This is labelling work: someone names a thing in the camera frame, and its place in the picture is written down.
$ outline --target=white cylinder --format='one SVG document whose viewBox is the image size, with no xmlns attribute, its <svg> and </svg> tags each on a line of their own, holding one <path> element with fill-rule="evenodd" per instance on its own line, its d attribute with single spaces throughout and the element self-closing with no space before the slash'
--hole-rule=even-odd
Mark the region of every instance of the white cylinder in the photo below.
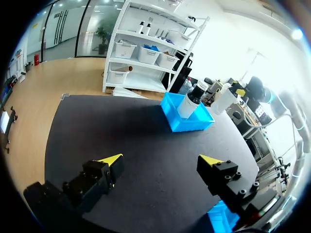
<svg viewBox="0 0 311 233">
<path fill-rule="evenodd" d="M 145 23 L 145 21 L 142 21 L 140 24 L 139 24 L 139 26 L 138 26 L 138 28 L 137 28 L 137 30 L 136 30 L 136 32 L 137 33 L 141 33 L 141 31 L 142 31 L 142 29 L 143 29 L 143 27 L 144 27 L 144 23 Z"/>
<path fill-rule="evenodd" d="M 226 108 L 236 101 L 236 97 L 227 89 L 218 100 L 212 103 L 211 108 L 214 113 L 220 115 Z"/>
<path fill-rule="evenodd" d="M 151 26 L 151 24 L 148 24 L 147 27 L 144 28 L 144 30 L 143 30 L 144 35 L 149 35 L 150 26 Z"/>
<path fill-rule="evenodd" d="M 181 118 L 188 119 L 198 106 L 199 105 L 192 102 L 186 94 L 183 101 L 178 106 L 177 111 Z"/>
</svg>

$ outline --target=ceiling light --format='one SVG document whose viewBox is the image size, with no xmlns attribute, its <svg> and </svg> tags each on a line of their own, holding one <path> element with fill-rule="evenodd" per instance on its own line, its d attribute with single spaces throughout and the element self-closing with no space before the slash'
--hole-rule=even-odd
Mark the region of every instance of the ceiling light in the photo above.
<svg viewBox="0 0 311 233">
<path fill-rule="evenodd" d="M 294 40 L 300 40 L 303 36 L 303 33 L 300 29 L 296 29 L 292 32 L 292 38 Z"/>
</svg>

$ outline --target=glass wall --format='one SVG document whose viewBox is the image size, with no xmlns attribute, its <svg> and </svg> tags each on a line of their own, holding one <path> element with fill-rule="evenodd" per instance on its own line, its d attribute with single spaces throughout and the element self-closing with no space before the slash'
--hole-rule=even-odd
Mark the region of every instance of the glass wall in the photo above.
<svg viewBox="0 0 311 233">
<path fill-rule="evenodd" d="M 123 2 L 91 0 L 82 22 L 77 56 L 106 57 L 109 41 Z"/>
<path fill-rule="evenodd" d="M 74 57 L 80 22 L 88 0 L 61 0 L 52 5 L 44 34 L 45 61 Z"/>
<path fill-rule="evenodd" d="M 122 0 L 59 0 L 49 4 L 29 25 L 27 62 L 34 62 L 35 53 L 40 61 L 106 57 L 122 6 Z"/>
</svg>

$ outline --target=wooden floor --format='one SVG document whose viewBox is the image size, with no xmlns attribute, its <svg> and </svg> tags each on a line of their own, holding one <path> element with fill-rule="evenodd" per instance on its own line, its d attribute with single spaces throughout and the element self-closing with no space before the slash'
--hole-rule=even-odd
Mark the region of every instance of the wooden floor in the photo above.
<svg viewBox="0 0 311 233">
<path fill-rule="evenodd" d="M 5 105 L 14 106 L 18 120 L 12 125 L 10 153 L 6 161 L 17 190 L 22 194 L 30 184 L 44 183 L 45 148 L 51 124 L 63 93 L 104 95 L 101 73 L 104 58 L 73 58 L 49 61 L 32 67 L 26 80 L 14 86 Z M 142 91 L 150 99 L 163 93 Z"/>
</svg>

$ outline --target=shelf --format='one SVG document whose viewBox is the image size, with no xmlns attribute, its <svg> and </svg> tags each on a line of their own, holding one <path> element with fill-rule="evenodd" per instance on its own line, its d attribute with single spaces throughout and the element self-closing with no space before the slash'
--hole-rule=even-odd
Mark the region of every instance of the shelf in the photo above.
<svg viewBox="0 0 311 233">
<path fill-rule="evenodd" d="M 173 45 L 173 44 L 171 44 L 169 42 L 166 42 L 165 40 L 161 40 L 161 39 L 156 38 L 154 36 L 139 34 L 139 33 L 131 32 L 131 31 L 126 31 L 126 30 L 118 30 L 117 34 L 130 35 L 130 36 L 134 36 L 134 37 L 139 37 L 139 38 L 142 38 L 142 39 L 150 40 L 150 41 L 153 41 L 153 42 L 165 45 L 165 46 L 170 47 L 170 48 L 172 48 L 174 50 L 177 50 L 177 51 L 180 51 L 180 52 L 183 52 L 183 53 L 187 53 L 187 51 L 182 49 L 181 47 L 179 47 L 177 45 Z"/>
<path fill-rule="evenodd" d="M 131 0 L 131 4 L 130 4 L 130 7 L 132 8 L 137 8 L 137 9 L 140 9 L 140 10 L 144 10 L 144 11 L 148 11 L 148 12 L 151 12 L 151 13 L 154 13 L 154 14 L 157 14 L 159 16 L 162 16 L 162 17 L 165 17 L 165 18 L 168 18 L 184 27 L 187 27 L 187 28 L 194 28 L 196 30 L 200 30 L 200 28 L 198 26 L 196 26 L 194 23 L 192 23 L 191 21 L 187 20 L 186 18 L 183 18 L 169 10 L 166 10 L 162 7 L 159 7 L 159 6 L 156 6 L 156 5 L 153 5 L 151 3 L 148 3 L 148 2 L 142 2 L 142 1 L 139 1 L 139 0 Z"/>
<path fill-rule="evenodd" d="M 148 78 L 147 76 L 139 75 L 130 72 L 123 84 L 107 83 L 106 86 L 110 87 L 123 87 L 145 91 L 155 91 L 165 93 L 166 89 L 160 79 Z"/>
<path fill-rule="evenodd" d="M 140 62 L 137 58 L 125 59 L 125 58 L 115 57 L 114 53 L 111 55 L 109 62 L 129 64 L 129 65 L 133 65 L 133 66 L 145 67 L 145 68 L 149 68 L 149 69 L 156 69 L 156 70 L 168 72 L 171 74 L 176 74 L 176 71 L 173 71 L 171 69 L 166 69 L 163 67 L 159 67 L 157 64 L 151 65 L 151 64 L 143 63 L 143 62 Z"/>
</svg>

